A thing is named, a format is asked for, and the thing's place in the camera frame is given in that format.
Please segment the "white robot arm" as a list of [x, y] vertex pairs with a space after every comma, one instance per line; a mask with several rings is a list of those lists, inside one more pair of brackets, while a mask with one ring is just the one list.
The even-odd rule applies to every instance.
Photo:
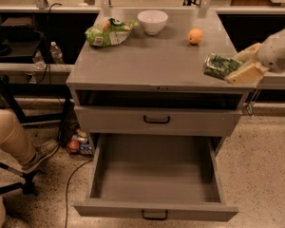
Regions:
[[231, 85], [258, 83], [267, 71], [285, 70], [285, 29], [234, 56], [241, 66], [224, 80]]

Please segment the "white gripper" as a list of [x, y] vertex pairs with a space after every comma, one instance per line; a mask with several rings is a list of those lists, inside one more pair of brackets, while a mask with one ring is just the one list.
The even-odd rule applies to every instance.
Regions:
[[225, 77], [231, 85], [257, 83], [269, 68], [285, 70], [285, 29], [270, 35], [262, 44], [240, 51], [234, 59], [245, 63]]

